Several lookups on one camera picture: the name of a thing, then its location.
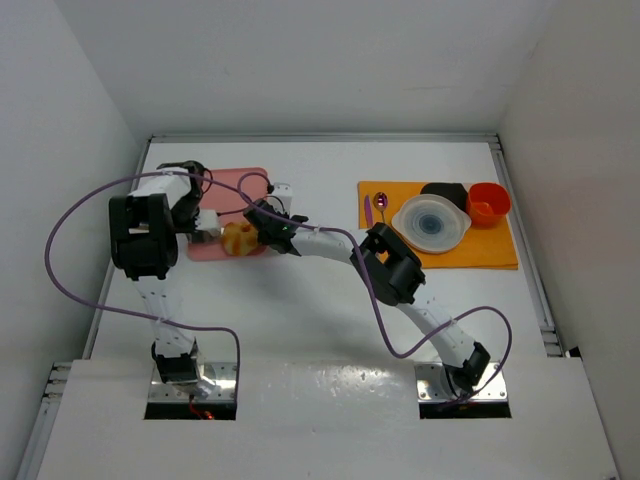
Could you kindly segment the metal cake server wooden handle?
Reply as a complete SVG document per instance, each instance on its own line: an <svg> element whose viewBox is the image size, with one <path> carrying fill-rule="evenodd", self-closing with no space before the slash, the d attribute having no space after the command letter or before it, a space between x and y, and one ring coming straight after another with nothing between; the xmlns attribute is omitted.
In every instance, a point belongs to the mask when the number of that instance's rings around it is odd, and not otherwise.
<svg viewBox="0 0 640 480"><path fill-rule="evenodd" d="M187 235L190 244L207 245L215 243L222 235L220 228L196 229Z"/></svg>

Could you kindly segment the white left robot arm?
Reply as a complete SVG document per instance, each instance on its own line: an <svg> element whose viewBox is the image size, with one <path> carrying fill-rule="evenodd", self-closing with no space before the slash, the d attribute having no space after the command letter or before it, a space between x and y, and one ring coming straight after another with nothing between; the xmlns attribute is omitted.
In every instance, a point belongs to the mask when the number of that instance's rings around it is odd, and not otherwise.
<svg viewBox="0 0 640 480"><path fill-rule="evenodd" d="M221 235L218 215L201 210L207 169L197 161L165 163L160 174L126 196L109 200L111 257L132 281L151 316L152 358L163 383L205 397L215 382L184 322L181 296L170 277L179 256L178 236L191 243Z"/></svg>

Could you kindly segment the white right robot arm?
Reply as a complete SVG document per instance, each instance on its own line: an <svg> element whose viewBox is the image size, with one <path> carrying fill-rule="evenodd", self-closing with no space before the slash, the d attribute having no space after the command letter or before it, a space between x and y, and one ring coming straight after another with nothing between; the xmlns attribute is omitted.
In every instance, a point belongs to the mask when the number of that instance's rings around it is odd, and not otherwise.
<svg viewBox="0 0 640 480"><path fill-rule="evenodd" d="M416 297L426 288L421 261L391 227L376 223L356 232L314 227L307 223L307 217L279 212L265 200L248 204L243 216L257 230L258 242L280 254L318 257L352 266L367 289L383 343L391 355L405 359L421 345L431 343L460 394L474 394L490 354L435 299ZM405 353L396 350L382 320L381 304L401 311L424 338Z"/></svg>

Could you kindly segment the golden bread roll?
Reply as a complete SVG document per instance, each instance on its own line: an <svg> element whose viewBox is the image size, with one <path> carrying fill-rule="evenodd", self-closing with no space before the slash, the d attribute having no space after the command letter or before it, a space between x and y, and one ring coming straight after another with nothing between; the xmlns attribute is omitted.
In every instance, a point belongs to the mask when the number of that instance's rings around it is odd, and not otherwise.
<svg viewBox="0 0 640 480"><path fill-rule="evenodd" d="M229 256L247 256L259 246L258 231L249 222L228 223L222 232L221 245Z"/></svg>

